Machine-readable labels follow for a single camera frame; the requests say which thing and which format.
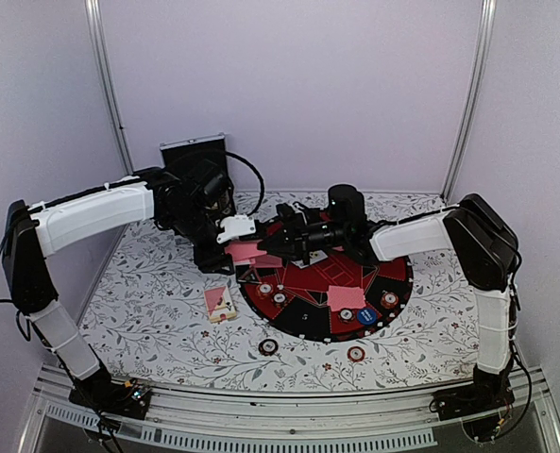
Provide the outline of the red playing card deck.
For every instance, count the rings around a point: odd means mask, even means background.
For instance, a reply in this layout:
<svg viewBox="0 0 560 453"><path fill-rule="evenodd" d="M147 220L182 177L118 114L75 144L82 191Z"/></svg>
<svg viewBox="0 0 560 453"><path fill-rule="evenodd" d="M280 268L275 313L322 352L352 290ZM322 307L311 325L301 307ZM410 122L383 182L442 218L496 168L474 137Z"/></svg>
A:
<svg viewBox="0 0 560 453"><path fill-rule="evenodd" d="M231 256L232 262L236 265L248 264L262 268L279 268L282 266L282 259L260 250L257 241L231 242L225 247L225 252Z"/></svg>

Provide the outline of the orange chips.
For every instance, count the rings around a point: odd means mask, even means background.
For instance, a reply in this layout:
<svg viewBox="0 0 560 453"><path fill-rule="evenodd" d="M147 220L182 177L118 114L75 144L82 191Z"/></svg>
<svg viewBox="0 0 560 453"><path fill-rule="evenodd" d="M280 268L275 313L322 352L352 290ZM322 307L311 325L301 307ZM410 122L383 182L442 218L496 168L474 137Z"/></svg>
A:
<svg viewBox="0 0 560 453"><path fill-rule="evenodd" d="M256 288L256 295L259 298L267 298L274 292L274 286L269 283L261 283Z"/></svg>
<svg viewBox="0 0 560 453"><path fill-rule="evenodd" d="M392 310L399 305L399 297L395 293L386 292L381 297L381 306L386 310Z"/></svg>

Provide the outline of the dark chips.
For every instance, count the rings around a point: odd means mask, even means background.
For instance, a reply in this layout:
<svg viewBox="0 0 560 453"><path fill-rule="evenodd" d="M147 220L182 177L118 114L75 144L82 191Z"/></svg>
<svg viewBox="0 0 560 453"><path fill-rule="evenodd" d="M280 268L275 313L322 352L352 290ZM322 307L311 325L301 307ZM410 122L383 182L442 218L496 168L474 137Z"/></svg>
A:
<svg viewBox="0 0 560 453"><path fill-rule="evenodd" d="M338 315L340 320L344 323L351 322L354 319L354 312L349 309L340 310Z"/></svg>
<svg viewBox="0 0 560 453"><path fill-rule="evenodd" d="M282 306L286 303L287 296L284 293L275 293L272 296L272 302L276 306Z"/></svg>

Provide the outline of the dark red chip stack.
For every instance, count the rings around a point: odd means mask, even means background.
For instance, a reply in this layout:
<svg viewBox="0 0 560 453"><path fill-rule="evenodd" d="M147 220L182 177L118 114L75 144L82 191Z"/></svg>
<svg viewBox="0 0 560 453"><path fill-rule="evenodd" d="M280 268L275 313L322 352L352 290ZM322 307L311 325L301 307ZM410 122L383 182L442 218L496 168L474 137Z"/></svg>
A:
<svg viewBox="0 0 560 453"><path fill-rule="evenodd" d="M258 350L263 356L272 356L279 349L279 344L273 339L265 339L258 345Z"/></svg>

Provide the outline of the blue small blind button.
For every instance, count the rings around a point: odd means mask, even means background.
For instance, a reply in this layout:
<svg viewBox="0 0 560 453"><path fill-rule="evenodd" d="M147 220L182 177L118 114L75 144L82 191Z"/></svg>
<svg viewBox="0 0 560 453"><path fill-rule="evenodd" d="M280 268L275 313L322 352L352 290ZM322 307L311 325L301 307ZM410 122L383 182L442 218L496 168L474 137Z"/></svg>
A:
<svg viewBox="0 0 560 453"><path fill-rule="evenodd" d="M364 326L374 325L379 319L378 313L372 308L363 308L357 311L357 320Z"/></svg>

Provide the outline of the orange chip stack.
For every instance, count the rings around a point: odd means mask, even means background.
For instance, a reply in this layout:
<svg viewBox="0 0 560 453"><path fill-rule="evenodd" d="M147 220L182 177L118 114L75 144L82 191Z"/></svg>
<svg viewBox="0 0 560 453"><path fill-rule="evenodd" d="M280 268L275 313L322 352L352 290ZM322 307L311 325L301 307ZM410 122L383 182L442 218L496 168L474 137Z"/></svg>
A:
<svg viewBox="0 0 560 453"><path fill-rule="evenodd" d="M360 346L352 346L347 352L348 359L352 362L360 362L365 359L365 351Z"/></svg>

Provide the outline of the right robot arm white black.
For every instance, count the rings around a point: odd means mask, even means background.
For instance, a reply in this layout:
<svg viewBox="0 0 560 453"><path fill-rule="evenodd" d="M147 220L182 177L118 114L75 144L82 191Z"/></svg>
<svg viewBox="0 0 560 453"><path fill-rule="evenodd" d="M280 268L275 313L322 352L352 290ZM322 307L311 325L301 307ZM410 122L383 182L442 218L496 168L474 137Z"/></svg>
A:
<svg viewBox="0 0 560 453"><path fill-rule="evenodd" d="M307 260L313 251L340 247L366 265L452 250L475 294L480 346L472 383L435 393L431 407L448 419L513 403L508 376L516 360L515 275L522 258L512 228L476 193L440 210L379 222L368 219L365 198L351 185L330 187L328 200L322 210L279 205L280 229L265 234L259 249L286 260Z"/></svg>

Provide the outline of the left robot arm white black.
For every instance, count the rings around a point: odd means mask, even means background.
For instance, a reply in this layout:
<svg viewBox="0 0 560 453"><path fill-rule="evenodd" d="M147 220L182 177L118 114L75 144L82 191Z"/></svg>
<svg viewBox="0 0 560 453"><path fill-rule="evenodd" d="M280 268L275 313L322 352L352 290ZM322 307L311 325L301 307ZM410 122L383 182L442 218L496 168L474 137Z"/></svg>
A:
<svg viewBox="0 0 560 453"><path fill-rule="evenodd" d="M232 190L222 166L199 159L185 174L150 167L53 201L28 205L17 200L9 206L0 243L0 267L9 290L5 300L97 409L110 409L129 392L112 382L80 334L55 277L68 278L84 264L78 280L91 284L113 231L147 220L188 240L200 272L229 274L231 258L217 241L217 224L231 207Z"/></svg>

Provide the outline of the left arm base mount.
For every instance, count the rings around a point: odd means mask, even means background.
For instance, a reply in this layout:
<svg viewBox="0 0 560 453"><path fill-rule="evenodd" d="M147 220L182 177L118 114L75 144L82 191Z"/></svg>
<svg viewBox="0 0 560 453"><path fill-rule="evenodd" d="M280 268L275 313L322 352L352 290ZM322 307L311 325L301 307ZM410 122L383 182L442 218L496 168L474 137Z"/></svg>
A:
<svg viewBox="0 0 560 453"><path fill-rule="evenodd" d="M89 377L76 382L69 401L93 411L144 420L151 396L151 389L142 384L127 387L109 378Z"/></svg>

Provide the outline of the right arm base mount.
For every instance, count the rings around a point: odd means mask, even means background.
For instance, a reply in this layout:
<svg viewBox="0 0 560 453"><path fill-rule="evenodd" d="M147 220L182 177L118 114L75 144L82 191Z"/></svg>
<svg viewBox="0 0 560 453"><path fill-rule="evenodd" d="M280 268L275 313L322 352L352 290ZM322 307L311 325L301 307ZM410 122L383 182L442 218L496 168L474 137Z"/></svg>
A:
<svg viewBox="0 0 560 453"><path fill-rule="evenodd" d="M433 393L429 411L436 413L441 421L445 421L495 410L492 415L463 424L469 439L487 443L496 440L501 434L514 402L515 396L509 385L506 385L503 391L494 393L490 385L472 383ZM500 408L506 408L505 415L496 412Z"/></svg>

